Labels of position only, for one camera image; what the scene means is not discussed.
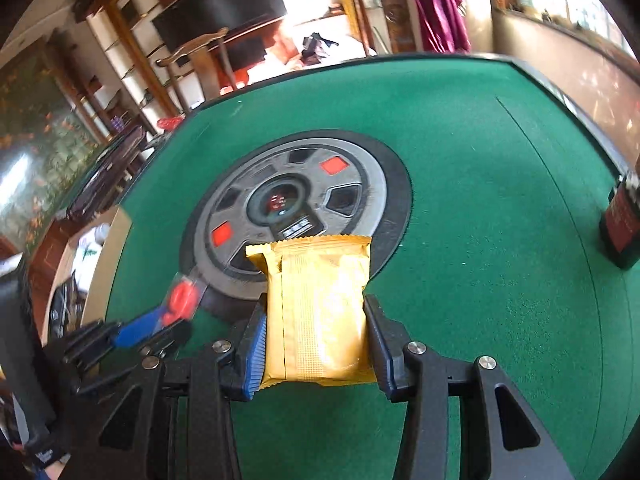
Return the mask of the person's left hand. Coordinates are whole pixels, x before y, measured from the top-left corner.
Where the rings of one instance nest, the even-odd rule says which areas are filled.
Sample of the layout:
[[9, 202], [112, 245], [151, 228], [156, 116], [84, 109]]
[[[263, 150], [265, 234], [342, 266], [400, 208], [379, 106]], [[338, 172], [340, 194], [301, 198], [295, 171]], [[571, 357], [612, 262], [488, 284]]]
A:
[[37, 468], [35, 470], [35, 480], [58, 480], [61, 477], [66, 463], [57, 460], [44, 468]]

